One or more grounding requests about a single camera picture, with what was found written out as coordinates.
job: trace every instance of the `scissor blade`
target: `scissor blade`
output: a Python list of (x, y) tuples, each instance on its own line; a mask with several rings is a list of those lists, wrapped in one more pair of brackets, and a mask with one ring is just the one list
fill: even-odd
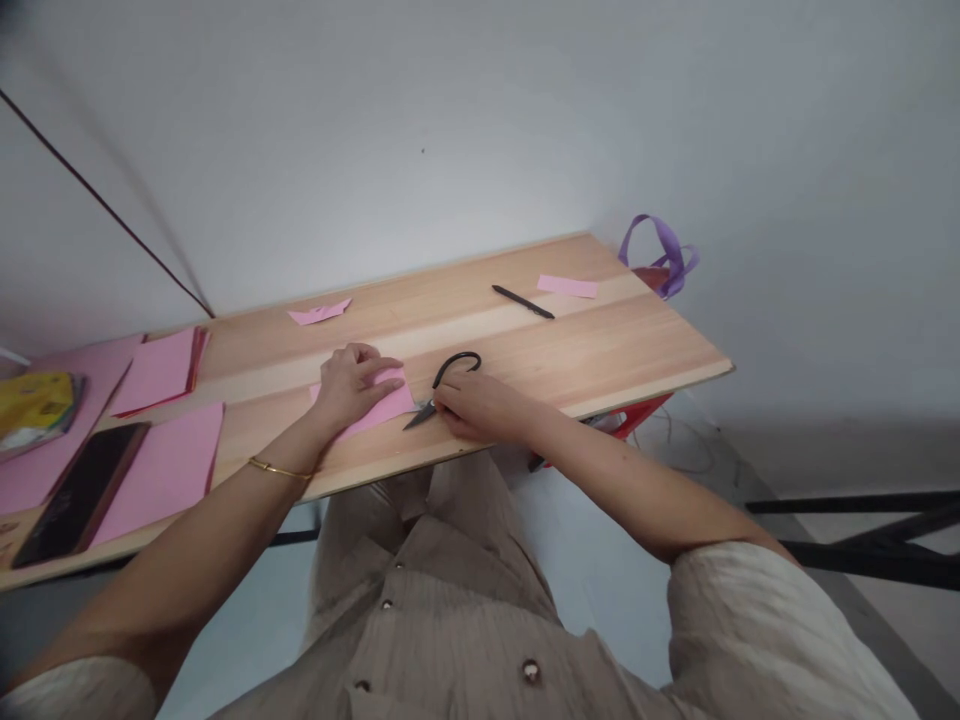
[(403, 429), (409, 430), (412, 427), (416, 427), (417, 425), (422, 423), (424, 420), (430, 417), (433, 417), (433, 414), (436, 412), (437, 412), (437, 409), (433, 406), (433, 403), (426, 405), (423, 408), (423, 410), (421, 410), (420, 412), (418, 412), (416, 415), (413, 416), (413, 420), (411, 420), (406, 425), (404, 425)]

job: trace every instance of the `pants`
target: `pants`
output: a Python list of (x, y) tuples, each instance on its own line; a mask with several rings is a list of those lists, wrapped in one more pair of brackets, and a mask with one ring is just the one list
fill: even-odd
[(496, 554), (556, 614), (546, 578), (523, 538), (513, 496), (486, 451), (331, 497), (314, 555), (311, 612), (335, 600), (331, 591), (343, 592), (344, 563), (362, 538), (396, 555), (425, 514)]

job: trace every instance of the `forearm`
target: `forearm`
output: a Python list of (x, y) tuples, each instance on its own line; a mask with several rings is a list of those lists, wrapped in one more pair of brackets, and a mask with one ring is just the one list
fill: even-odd
[(546, 406), (527, 426), (527, 444), (659, 560), (672, 563), (688, 550), (740, 540), (796, 562), (742, 512), (626, 443)]
[[(309, 474), (333, 434), (311, 412), (257, 458)], [(134, 558), (19, 682), (77, 658), (115, 655), (141, 667), (162, 699), (197, 634), (269, 545), (306, 485), (245, 465)]]

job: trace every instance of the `table top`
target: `table top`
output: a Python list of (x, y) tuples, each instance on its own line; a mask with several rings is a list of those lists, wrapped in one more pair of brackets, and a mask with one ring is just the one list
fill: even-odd
[[(540, 274), (593, 280), (596, 299), (537, 290)], [(503, 285), (556, 315), (545, 320), (498, 295)], [(288, 310), (353, 302), (342, 316), (297, 325)], [(474, 350), (481, 372), (587, 417), (663, 395), (733, 369), (700, 333), (588, 234), (565, 236), (454, 265), (218, 318), (190, 396), (126, 422), (162, 422), (224, 401), (213, 473), (219, 484), (310, 405), (320, 365), (348, 342), (404, 361), (413, 397), (423, 400), (443, 361)], [(401, 432), (404, 415), (335, 443), (310, 483), (313, 500), (481, 446), (450, 435), (442, 422)], [(104, 417), (98, 430), (125, 421)], [(0, 591), (112, 560), (144, 547), (174, 518), (67, 558), (10, 570), (43, 508), (0, 517)]]

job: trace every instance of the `cable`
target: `cable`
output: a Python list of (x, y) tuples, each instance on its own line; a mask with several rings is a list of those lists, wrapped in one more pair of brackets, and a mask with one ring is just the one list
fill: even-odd
[[(670, 414), (670, 411), (667, 410), (665, 407), (661, 407), (660, 409), (663, 410), (663, 413), (664, 415), (666, 415), (666, 417), (661, 417), (660, 415), (652, 415), (651, 417), (654, 417), (658, 420), (667, 421), (667, 445), (669, 446), (673, 441), (674, 419), (673, 419), (673, 416)], [(669, 467), (671, 470), (676, 470), (677, 472), (681, 472), (684, 475), (706, 475), (711, 470), (713, 470), (713, 468), (716, 467), (717, 465), (717, 458), (713, 454), (713, 450), (710, 448), (710, 444), (703, 438), (702, 435), (700, 435), (700, 433), (696, 431), (696, 429), (690, 423), (685, 422), (683, 420), (677, 420), (676, 422), (686, 427), (691, 433), (693, 433), (696, 436), (697, 440), (699, 440), (700, 444), (703, 446), (703, 449), (707, 451), (707, 455), (710, 457), (710, 462), (707, 464), (705, 468), (702, 468), (702, 469), (682, 468), (682, 467), (675, 467), (673, 465), (668, 465), (667, 467)], [(634, 428), (633, 432), (630, 433), (630, 435), (631, 437), (633, 437), (633, 446), (639, 448), (640, 446), (637, 443), (637, 428)]]
[(3, 88), (0, 88), (0, 98), (3, 98), (3, 101), (4, 101), (7, 105), (9, 105), (9, 106), (10, 106), (10, 109), (13, 110), (13, 112), (16, 114), (16, 116), (17, 116), (18, 118), (20, 118), (20, 121), (21, 121), (24, 125), (26, 125), (26, 126), (30, 129), (30, 132), (32, 132), (32, 133), (36, 136), (37, 140), (39, 140), (39, 141), (43, 144), (43, 146), (44, 146), (47, 150), (49, 150), (50, 153), (51, 153), (57, 160), (60, 161), (60, 164), (63, 165), (67, 170), (70, 171), (70, 174), (73, 175), (73, 176), (80, 182), (80, 184), (83, 185), (83, 187), (85, 187), (85, 188), (87, 189), (87, 192), (89, 192), (91, 195), (93, 195), (94, 199), (95, 199), (98, 203), (100, 203), (100, 205), (103, 207), (103, 209), (106, 210), (106, 211), (110, 214), (110, 217), (112, 217), (114, 220), (116, 220), (116, 221), (117, 221), (117, 224), (118, 224), (120, 227), (122, 227), (124, 230), (126, 230), (127, 235), (129, 235), (131, 238), (133, 238), (133, 241), (134, 241), (135, 243), (137, 243), (137, 245), (139, 245), (139, 246), (143, 249), (143, 251), (144, 251), (145, 253), (147, 253), (147, 255), (149, 255), (151, 258), (153, 258), (153, 261), (154, 261), (155, 263), (157, 263), (157, 265), (159, 265), (161, 268), (163, 268), (163, 271), (164, 271), (165, 273), (167, 273), (167, 275), (170, 276), (170, 279), (173, 280), (177, 285), (179, 285), (179, 286), (180, 286), (180, 289), (183, 290), (187, 295), (189, 295), (191, 298), (193, 298), (194, 302), (196, 302), (197, 305), (199, 305), (200, 307), (202, 307), (202, 308), (203, 308), (203, 311), (204, 311), (207, 315), (209, 315), (211, 319), (216, 318), (217, 316), (213, 314), (213, 310), (211, 310), (209, 307), (207, 307), (207, 304), (206, 304), (205, 302), (203, 302), (200, 298), (198, 298), (196, 295), (194, 295), (194, 294), (190, 291), (190, 289), (187, 288), (186, 285), (184, 285), (182, 282), (180, 282), (180, 278), (178, 278), (176, 275), (173, 274), (173, 271), (170, 270), (170, 268), (168, 268), (168, 267), (164, 264), (163, 260), (161, 260), (161, 259), (158, 258), (156, 255), (154, 255), (153, 250), (151, 250), (150, 248), (148, 248), (148, 247), (144, 244), (144, 242), (143, 242), (139, 237), (137, 237), (137, 234), (136, 234), (135, 232), (133, 232), (133, 230), (130, 229), (130, 227), (120, 218), (119, 215), (117, 215), (116, 212), (114, 212), (113, 208), (110, 207), (110, 206), (107, 204), (107, 201), (104, 200), (104, 199), (100, 196), (100, 193), (98, 193), (96, 190), (94, 190), (93, 187), (90, 185), (90, 183), (88, 183), (88, 182), (86, 181), (86, 179), (84, 179), (83, 175), (81, 175), (79, 172), (77, 172), (77, 170), (73, 167), (73, 165), (71, 165), (71, 164), (67, 161), (67, 159), (66, 159), (63, 155), (61, 155), (60, 152), (50, 143), (50, 141), (47, 140), (46, 137), (44, 137), (43, 133), (40, 132), (40, 130), (37, 129), (37, 126), (34, 125), (32, 122), (30, 122), (30, 118), (28, 118), (26, 115), (23, 114), (23, 111), (20, 110), (20, 108), (17, 107), (17, 104), (16, 104), (15, 102), (13, 102), (13, 100), (11, 100), (10, 97), (3, 91)]

